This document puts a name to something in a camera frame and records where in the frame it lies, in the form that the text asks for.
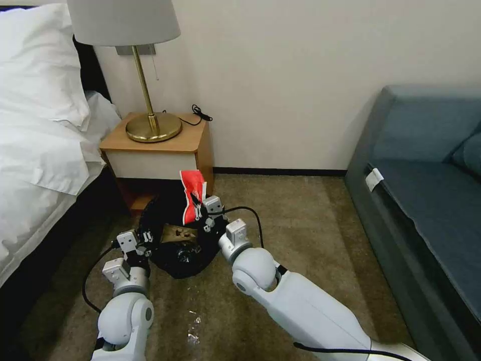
nightstand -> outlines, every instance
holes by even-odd
[[[133,215],[161,191],[165,182],[160,179],[180,180],[180,170],[198,169],[207,182],[207,193],[212,194],[212,150],[209,124],[202,121],[192,126],[182,123],[182,132],[159,143],[138,143],[130,140],[125,125],[135,116],[130,113],[101,143],[100,150],[115,175],[124,201]],[[197,123],[194,114],[180,114],[181,118]]]

wall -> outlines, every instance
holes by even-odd
[[[481,81],[478,0],[174,5],[181,37],[142,57],[152,102],[211,115],[216,166],[343,169],[383,85]],[[143,110],[133,60],[96,51],[122,114]]]

black cable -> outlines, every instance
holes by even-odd
[[[95,265],[97,263],[100,262],[100,260],[102,258],[104,258],[104,256],[109,253],[110,251],[112,251],[113,249],[115,249],[115,246],[112,244],[109,248],[107,248],[105,251],[102,252],[102,254],[99,256],[99,258],[95,261],[94,264],[92,264],[92,266],[89,268],[89,270],[87,271],[85,277],[84,277],[84,281],[82,283],[82,297],[84,298],[84,301],[86,304],[88,304],[95,312],[97,313],[100,313],[102,312],[101,309],[99,309],[96,305],[94,305],[90,300],[89,298],[87,297],[87,291],[86,291],[86,285],[87,285],[87,279],[89,278],[90,276],[90,272],[92,272],[92,270],[94,269]]]
[[[308,347],[304,346],[302,343],[295,342],[294,347],[303,349],[305,351],[310,352],[319,352],[319,353],[357,353],[357,354],[377,354],[380,356],[386,356],[391,358],[396,358],[402,361],[412,361],[410,358],[397,355],[395,353],[386,352],[386,351],[378,351],[378,350],[362,350],[362,349],[354,349],[354,348],[317,348],[317,347]]]
[[[197,104],[192,104],[192,113],[194,113],[195,115],[197,115],[200,118],[197,123],[188,122],[187,120],[184,120],[181,117],[178,117],[178,118],[180,120],[182,120],[183,122],[186,122],[187,124],[194,125],[194,126],[199,125],[200,122],[202,122],[202,120],[212,121],[212,117],[208,116],[207,114],[202,113],[202,109]]]
[[[259,240],[261,241],[261,247],[264,248],[264,239],[263,239],[263,237],[262,237],[261,220],[260,220],[259,215],[257,214],[257,212],[254,211],[251,207],[239,206],[239,207],[234,207],[234,208],[230,208],[230,209],[227,209],[227,210],[223,210],[222,212],[209,213],[209,215],[213,215],[213,216],[224,215],[224,214],[226,214],[226,213],[233,212],[233,211],[238,211],[238,210],[241,210],[241,209],[245,209],[245,210],[248,210],[248,211],[251,211],[252,213],[254,213],[254,215],[255,215],[255,217],[256,217],[256,219],[257,219],[257,226],[259,227]]]

carpet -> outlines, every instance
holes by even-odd
[[[342,178],[217,174],[214,194],[227,208],[254,208],[274,258],[349,307],[368,335],[412,345]],[[257,223],[248,211],[229,218],[243,218],[252,243],[259,244]],[[31,359],[90,359],[97,314],[82,299],[82,276],[102,249],[133,225],[128,216],[118,215],[107,237],[96,237],[90,229],[75,242],[23,324],[19,343]],[[119,256],[112,251],[89,278],[87,292],[99,306],[112,295],[101,268]],[[315,359],[295,349],[266,311],[232,285],[231,275],[221,255],[201,274],[185,280],[152,268],[155,317],[147,360]]]

blue sofa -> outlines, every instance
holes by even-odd
[[[481,180],[451,162],[481,131],[481,88],[388,86],[346,185],[419,351],[481,359]],[[384,180],[372,192],[365,178]]]

